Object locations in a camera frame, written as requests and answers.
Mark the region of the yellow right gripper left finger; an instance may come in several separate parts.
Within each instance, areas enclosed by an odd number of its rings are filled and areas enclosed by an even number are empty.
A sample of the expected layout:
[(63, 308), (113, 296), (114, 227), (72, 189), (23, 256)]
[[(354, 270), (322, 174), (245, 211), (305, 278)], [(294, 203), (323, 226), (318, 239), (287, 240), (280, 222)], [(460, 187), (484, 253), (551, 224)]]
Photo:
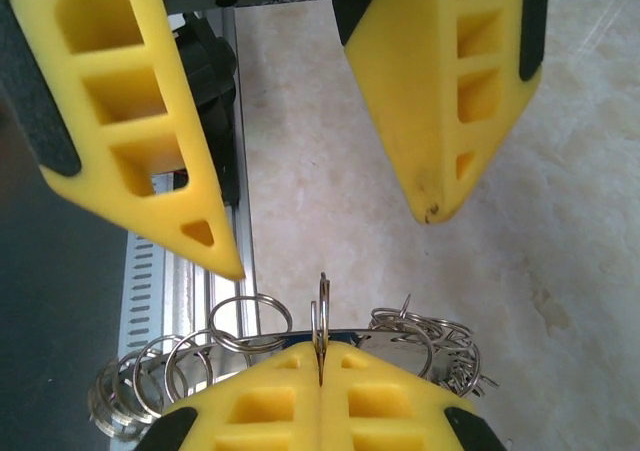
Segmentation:
[(144, 450), (317, 450), (318, 364), (301, 342), (177, 401)]

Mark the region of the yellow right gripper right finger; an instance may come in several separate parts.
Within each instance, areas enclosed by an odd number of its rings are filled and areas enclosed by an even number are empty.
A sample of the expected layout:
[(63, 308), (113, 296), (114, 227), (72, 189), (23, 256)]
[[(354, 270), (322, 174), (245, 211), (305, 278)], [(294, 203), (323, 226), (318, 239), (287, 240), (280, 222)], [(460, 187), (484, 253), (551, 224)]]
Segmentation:
[(320, 392), (323, 450), (502, 450), (473, 405), (341, 342), (329, 345)]

